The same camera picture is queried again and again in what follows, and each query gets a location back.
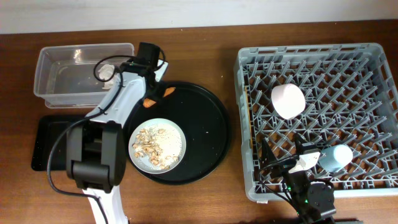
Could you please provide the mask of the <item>blue plastic cup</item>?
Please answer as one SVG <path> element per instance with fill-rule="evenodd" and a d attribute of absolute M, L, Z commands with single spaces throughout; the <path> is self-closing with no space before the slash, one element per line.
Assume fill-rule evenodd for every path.
<path fill-rule="evenodd" d="M 353 159 L 352 150 L 345 144 L 328 147 L 321 151 L 319 165 L 327 172 L 338 172 L 347 166 Z"/>

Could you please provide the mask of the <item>white napkin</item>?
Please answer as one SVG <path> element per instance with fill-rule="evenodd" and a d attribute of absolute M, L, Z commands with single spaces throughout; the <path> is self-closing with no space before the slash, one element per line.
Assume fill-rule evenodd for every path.
<path fill-rule="evenodd" d="M 98 76 L 100 80 L 105 80 L 103 89 L 109 90 L 113 87 L 115 83 L 115 75 L 113 72 L 115 71 L 115 66 L 111 64 L 105 64 L 98 70 Z"/>

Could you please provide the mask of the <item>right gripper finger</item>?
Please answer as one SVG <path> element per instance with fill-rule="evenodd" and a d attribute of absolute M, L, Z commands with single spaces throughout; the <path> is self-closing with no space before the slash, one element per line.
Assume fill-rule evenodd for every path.
<path fill-rule="evenodd" d="M 270 146 L 268 145 L 266 139 L 261 140 L 261 151 L 262 151 L 261 161 L 264 165 L 271 164 L 272 162 L 275 161 L 275 155 L 272 152 Z"/>
<path fill-rule="evenodd" d="M 311 143 L 306 142 L 298 133 L 294 134 L 296 152 L 305 152 L 311 149 Z"/>

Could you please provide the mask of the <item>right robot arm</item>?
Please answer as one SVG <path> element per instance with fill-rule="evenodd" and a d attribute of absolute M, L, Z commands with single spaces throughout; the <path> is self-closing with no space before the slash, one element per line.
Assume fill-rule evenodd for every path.
<path fill-rule="evenodd" d="M 334 223 L 334 185 L 325 179 L 309 179 L 307 171 L 315 167 L 321 150 L 300 135 L 294 135 L 296 153 L 278 159 L 265 139 L 261 141 L 262 163 L 257 176 L 260 184 L 295 209 L 303 223 Z M 282 179 L 283 194 L 266 184 L 270 179 Z"/>

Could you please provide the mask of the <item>grey plate with food scraps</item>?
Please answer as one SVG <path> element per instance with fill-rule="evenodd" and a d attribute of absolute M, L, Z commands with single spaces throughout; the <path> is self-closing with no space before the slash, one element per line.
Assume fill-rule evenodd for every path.
<path fill-rule="evenodd" d="M 128 153 L 133 165 L 147 174 L 164 174 L 176 168 L 185 155 L 187 142 L 174 122 L 155 118 L 132 132 Z"/>

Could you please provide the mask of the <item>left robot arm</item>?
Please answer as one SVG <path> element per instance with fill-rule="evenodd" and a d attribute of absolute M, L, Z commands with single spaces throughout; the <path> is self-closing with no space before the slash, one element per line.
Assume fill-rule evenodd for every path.
<path fill-rule="evenodd" d="M 48 159 L 52 161 L 57 145 L 66 139 L 67 176 L 82 191 L 57 188 L 50 164 L 47 180 L 59 194 L 87 198 L 96 223 L 128 223 L 119 189 L 126 170 L 123 127 L 138 103 L 159 101 L 166 92 L 161 78 L 169 64 L 159 46 L 141 42 L 137 55 L 126 55 L 124 59 L 120 66 L 112 68 L 108 78 L 100 77 L 102 60 L 94 66 L 93 75 L 99 82 L 114 81 L 114 85 L 95 109 L 60 133 Z"/>

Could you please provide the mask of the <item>wooden chopstick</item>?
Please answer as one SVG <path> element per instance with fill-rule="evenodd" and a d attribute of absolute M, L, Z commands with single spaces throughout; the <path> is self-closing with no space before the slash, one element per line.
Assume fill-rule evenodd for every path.
<path fill-rule="evenodd" d="M 249 96 L 249 92 L 248 92 L 248 88 L 245 86 L 244 87 L 245 90 L 245 94 L 246 94 L 246 112 L 247 112 L 247 116 L 248 116 L 248 127 L 249 127 L 249 143 L 250 143 L 250 148 L 251 150 L 253 150 L 253 143 L 252 143 L 252 127 L 251 127 L 251 113 L 250 113 L 250 96 Z"/>

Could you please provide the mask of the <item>orange carrot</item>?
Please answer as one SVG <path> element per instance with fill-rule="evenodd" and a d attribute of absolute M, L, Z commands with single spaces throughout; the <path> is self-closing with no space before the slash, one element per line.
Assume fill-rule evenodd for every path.
<path fill-rule="evenodd" d="M 165 98 L 166 96 L 172 94 L 174 91 L 175 91 L 175 87 L 167 88 L 167 89 L 165 90 L 165 92 L 164 92 L 163 98 Z M 149 98 L 145 98 L 145 99 L 144 99 L 144 102 L 143 102 L 143 106 L 144 106 L 145 108 L 150 108 L 151 106 L 153 106 L 153 105 L 155 105 L 155 104 L 156 104 L 156 101 L 151 100 L 151 99 L 149 99 Z"/>

